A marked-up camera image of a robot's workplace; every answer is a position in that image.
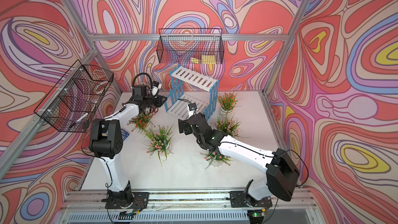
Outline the pink flower pot front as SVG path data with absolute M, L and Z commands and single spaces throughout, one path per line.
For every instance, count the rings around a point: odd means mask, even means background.
M 205 168 L 206 170 L 209 167 L 219 167 L 223 164 L 226 164 L 227 166 L 231 165 L 231 157 L 225 156 L 216 152 L 201 152 L 200 153 L 203 156 L 203 159 L 208 162 L 207 167 Z

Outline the pink flower pot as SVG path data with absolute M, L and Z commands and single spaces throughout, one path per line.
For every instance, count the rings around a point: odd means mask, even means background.
M 231 165 L 231 157 L 225 156 L 216 152 L 201 152 L 200 153 L 203 156 L 203 159 L 208 162 L 207 167 L 205 168 L 206 170 L 209 167 L 219 167 L 223 164 L 226 164 L 227 166 Z
M 232 137 L 239 136 L 240 122 L 227 117 L 218 117 L 215 122 L 216 129 Z
M 162 164 L 166 161 L 171 152 L 171 139 L 173 137 L 172 126 L 158 126 L 158 130 L 149 129 L 145 131 L 145 136 L 150 143 L 147 145 L 147 153 L 154 157 L 156 156 Z

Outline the blue white slatted rack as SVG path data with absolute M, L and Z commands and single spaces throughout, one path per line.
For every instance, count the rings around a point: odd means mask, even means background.
M 183 66 L 170 71 L 171 89 L 164 107 L 168 114 L 188 118 L 188 103 L 195 103 L 198 111 L 209 120 L 216 111 L 219 81 Z

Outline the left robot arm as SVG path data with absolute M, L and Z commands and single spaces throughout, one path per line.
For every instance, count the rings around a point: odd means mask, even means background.
M 116 113 L 92 122 L 89 150 L 99 158 L 107 176 L 107 209 L 133 208 L 135 198 L 124 172 L 119 153 L 123 147 L 121 128 L 148 108 L 160 108 L 167 98 L 159 95 L 162 85 L 147 73 L 137 74 L 132 82 L 132 97 Z

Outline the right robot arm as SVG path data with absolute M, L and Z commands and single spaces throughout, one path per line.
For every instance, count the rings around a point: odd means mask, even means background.
M 237 159 L 264 174 L 258 180 L 250 180 L 245 190 L 230 193 L 232 207 L 271 207 L 271 196 L 286 202 L 292 200 L 300 172 L 287 151 L 259 149 L 212 129 L 205 115 L 190 101 L 187 102 L 187 111 L 188 119 L 178 121 L 180 133 L 193 134 L 202 149 Z

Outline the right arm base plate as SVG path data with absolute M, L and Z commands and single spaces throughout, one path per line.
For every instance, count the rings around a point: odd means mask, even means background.
M 273 206 L 272 199 L 270 197 L 263 198 L 261 200 L 256 200 L 248 193 L 244 193 L 243 191 L 230 191 L 230 196 L 227 200 L 230 201 L 231 206 L 234 208 L 237 207 L 261 207 L 265 209 L 269 209 Z

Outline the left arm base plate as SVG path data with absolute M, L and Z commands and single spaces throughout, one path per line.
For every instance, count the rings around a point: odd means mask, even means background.
M 147 208 L 149 192 L 122 193 L 108 191 L 106 198 L 102 199 L 106 209 L 137 209 Z

